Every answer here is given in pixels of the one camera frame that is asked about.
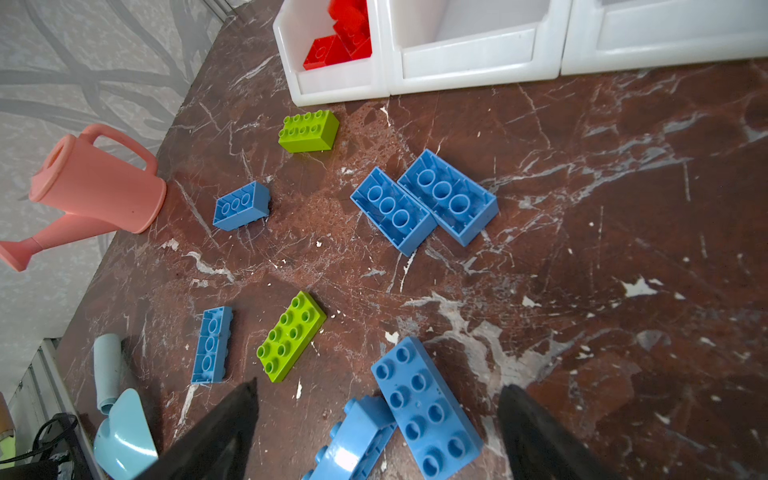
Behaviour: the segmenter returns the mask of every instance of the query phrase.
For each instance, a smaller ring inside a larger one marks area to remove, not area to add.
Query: gray patterned wallpaper
[[[27,195],[65,134],[104,123],[157,152],[220,27],[201,0],[0,0],[0,240],[61,215]],[[134,160],[110,141],[97,146]],[[5,398],[42,339],[64,333],[110,240],[39,253],[23,273],[0,262]]]

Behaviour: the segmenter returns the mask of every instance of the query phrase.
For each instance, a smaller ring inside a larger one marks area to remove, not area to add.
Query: lego duplo brick
[[[365,0],[331,0],[328,15],[349,31],[363,31],[369,27]]]
[[[292,154],[333,148],[339,121],[330,110],[285,117],[280,131],[280,145]]]
[[[350,31],[345,29],[340,22],[336,22],[333,24],[333,29],[339,35],[351,60],[359,60],[360,58],[371,56],[371,35],[368,32],[368,28],[364,28],[362,31]]]
[[[419,339],[405,338],[371,370],[425,478],[445,480],[480,455],[480,435]]]
[[[496,196],[429,150],[397,182],[463,247],[498,214]]]
[[[200,338],[197,340],[192,383],[217,383],[224,378],[227,340],[230,338],[232,309],[220,306],[203,312]]]
[[[365,480],[376,466],[397,425],[381,397],[351,399],[346,418],[331,428],[331,444],[317,455],[317,466],[302,480]]]
[[[304,70],[314,70],[344,61],[349,61],[349,52],[344,48],[338,35],[315,38],[309,53],[306,54]]]
[[[251,182],[216,202],[214,227],[232,231],[270,214],[270,191]]]
[[[308,293],[299,292],[291,300],[256,352],[272,382],[285,379],[325,321],[326,314]]]
[[[378,167],[352,193],[352,201],[403,255],[410,257],[437,227],[435,218]]]

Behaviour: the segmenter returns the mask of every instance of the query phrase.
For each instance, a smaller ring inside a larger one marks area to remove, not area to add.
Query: blue lego brick
[[[414,336],[371,367],[424,478],[444,480],[480,455],[482,440]]]
[[[397,183],[463,247],[498,214],[496,196],[429,150]]]
[[[270,191],[251,182],[216,201],[214,227],[232,231],[270,214]]]
[[[350,198],[406,257],[437,227],[429,211],[381,168],[375,167]]]
[[[200,339],[197,341],[192,383],[215,383],[224,378],[224,359],[230,339],[232,309],[220,306],[203,312]]]
[[[302,480],[365,480],[397,425],[381,397],[351,399],[346,418],[331,429],[331,444],[315,455],[317,467]]]

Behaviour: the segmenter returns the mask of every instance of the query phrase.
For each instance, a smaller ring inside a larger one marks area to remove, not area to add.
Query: watering can spout
[[[13,270],[23,272],[29,265],[29,259],[38,252],[116,230],[118,228],[115,225],[103,220],[66,214],[26,240],[0,242],[0,258]]]

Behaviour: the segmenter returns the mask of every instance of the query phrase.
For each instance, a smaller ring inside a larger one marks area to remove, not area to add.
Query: watering can handle
[[[145,171],[149,174],[157,175],[157,158],[149,150],[144,148],[142,144],[119,130],[115,130],[104,124],[93,124],[88,125],[85,130],[83,130],[83,133],[80,134],[79,138],[87,141],[89,144],[93,144],[101,135],[104,135],[106,138],[110,138],[119,144],[123,144],[129,150],[133,151],[141,158],[141,160],[147,163]]]

